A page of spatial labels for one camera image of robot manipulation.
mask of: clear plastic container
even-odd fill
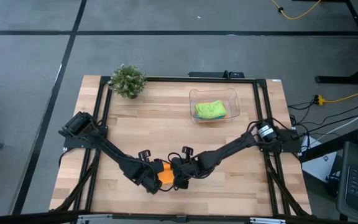
[[[239,99],[237,92],[233,88],[227,90],[211,90],[211,91],[199,91],[190,90],[190,114],[191,121],[195,124],[211,123],[211,122],[230,122],[236,116],[240,115]],[[226,115],[222,118],[203,119],[197,116],[195,105],[198,103],[212,103],[214,101],[221,100],[224,108],[226,109]]]

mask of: gray floor tile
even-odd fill
[[[0,36],[0,215],[8,213],[67,37]]]
[[[185,77],[190,71],[235,70],[244,72],[250,78],[279,78],[283,82],[288,104],[309,101],[315,94],[336,99],[358,92],[358,86],[319,85],[314,82],[315,75],[350,75],[358,70],[358,39],[77,37],[25,204],[26,213],[48,209],[64,140],[57,131],[73,115],[83,75],[109,75],[112,69],[122,63],[137,65],[152,76]],[[344,111],[357,104],[358,98],[354,98],[324,107],[315,106],[307,120],[320,121],[323,116]],[[39,194],[39,189],[43,189],[44,194]],[[312,204],[313,212],[319,215],[318,208],[314,210],[315,206],[321,204]]]
[[[313,2],[278,0],[292,17]],[[80,30],[357,30],[342,2],[322,2],[308,16],[289,21],[269,0],[94,0]]]
[[[0,0],[0,29],[71,30],[80,2]]]

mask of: wooden tabletop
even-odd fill
[[[93,112],[100,76],[84,76],[76,102],[78,111]],[[280,80],[267,80],[273,117],[290,127],[287,104]],[[190,120],[189,91],[234,88],[241,113],[231,123],[193,124]],[[99,118],[103,112],[104,90]],[[108,139],[126,154],[137,157],[150,149],[153,158],[167,159],[169,152],[189,146],[197,154],[215,150],[238,138],[249,122],[257,120],[251,84],[148,82],[134,100],[113,95],[108,116]],[[83,149],[62,159],[50,208],[56,208],[73,190],[80,175]],[[292,155],[281,154],[285,183],[296,201],[311,212],[301,166]],[[80,207],[85,206],[85,186]],[[276,186],[279,211],[283,212]],[[244,149],[222,161],[206,179],[191,179],[187,190],[152,195],[122,174],[118,165],[102,153],[92,202],[93,212],[187,214],[187,215],[272,215],[265,164],[257,147]]]

